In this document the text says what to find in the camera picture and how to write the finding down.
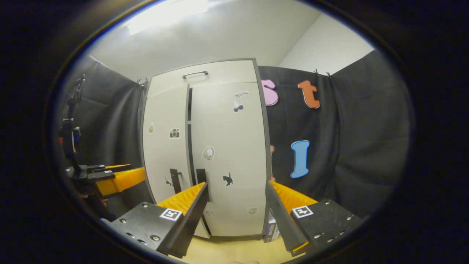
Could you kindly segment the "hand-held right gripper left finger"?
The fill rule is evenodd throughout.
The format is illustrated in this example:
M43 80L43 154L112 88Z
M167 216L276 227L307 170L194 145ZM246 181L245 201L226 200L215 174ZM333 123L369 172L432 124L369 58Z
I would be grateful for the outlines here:
M208 201L208 186L202 182L159 204L140 203L110 228L142 250L182 258Z

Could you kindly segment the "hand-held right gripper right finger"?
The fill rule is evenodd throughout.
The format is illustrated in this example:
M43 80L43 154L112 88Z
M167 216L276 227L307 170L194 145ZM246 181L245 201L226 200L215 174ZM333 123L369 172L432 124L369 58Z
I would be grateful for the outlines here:
M316 201L271 180L265 184L265 197L286 250L293 257L326 250L363 223L362 218L332 199Z

